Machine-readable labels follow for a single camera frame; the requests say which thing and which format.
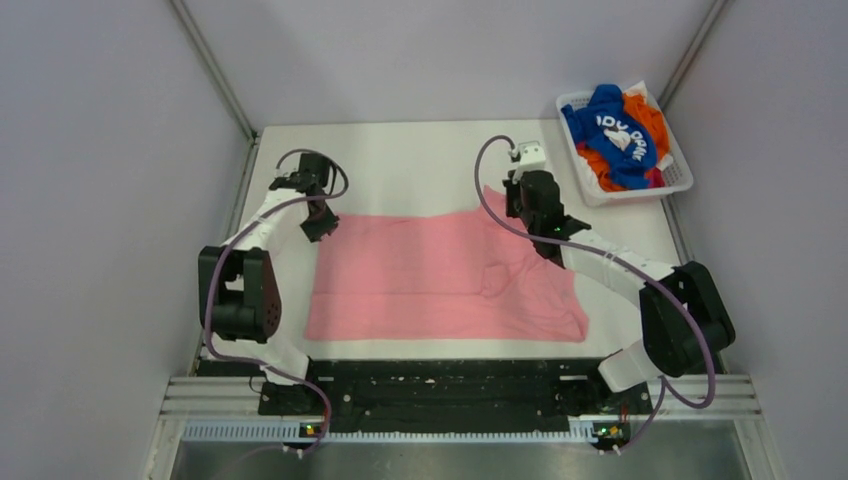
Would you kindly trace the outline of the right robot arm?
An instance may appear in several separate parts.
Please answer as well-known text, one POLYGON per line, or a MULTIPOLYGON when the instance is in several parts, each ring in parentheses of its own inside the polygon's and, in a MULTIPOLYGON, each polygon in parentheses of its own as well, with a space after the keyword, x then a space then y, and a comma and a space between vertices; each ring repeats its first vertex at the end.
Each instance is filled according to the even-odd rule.
POLYGON ((639 311, 639 339, 600 362, 597 378, 586 385, 589 404, 612 412, 627 389, 697 369, 705 371, 707 391, 714 392, 714 356, 734 342, 735 330, 709 270, 696 261, 675 266, 650 260, 603 238, 566 214, 540 143, 509 147, 507 217, 521 221, 524 237, 542 258, 602 284, 639 311))

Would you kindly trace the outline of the pink t-shirt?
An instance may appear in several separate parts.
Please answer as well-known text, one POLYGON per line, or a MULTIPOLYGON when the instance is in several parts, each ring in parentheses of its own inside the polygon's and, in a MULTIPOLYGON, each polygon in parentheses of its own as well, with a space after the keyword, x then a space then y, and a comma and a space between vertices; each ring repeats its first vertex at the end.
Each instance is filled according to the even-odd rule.
POLYGON ((318 249, 304 335, 312 341, 580 343, 589 319, 573 272, 497 224, 505 196, 431 217, 345 215, 318 249))

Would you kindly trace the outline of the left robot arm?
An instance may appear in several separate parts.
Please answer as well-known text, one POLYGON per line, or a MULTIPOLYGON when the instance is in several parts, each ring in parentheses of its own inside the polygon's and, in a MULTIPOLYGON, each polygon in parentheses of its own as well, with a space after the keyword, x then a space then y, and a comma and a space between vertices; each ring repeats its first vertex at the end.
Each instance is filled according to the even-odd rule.
POLYGON ((267 380, 283 386, 283 401, 297 413, 331 416, 327 395, 307 377, 309 357, 280 336, 284 305, 274 260, 285 244, 300 238, 317 243, 339 223, 328 200, 339 197, 335 183, 349 185, 330 157, 297 148, 284 159, 299 158, 295 170, 276 170, 259 210, 220 246, 198 257, 200 323, 213 357, 256 365, 267 380))

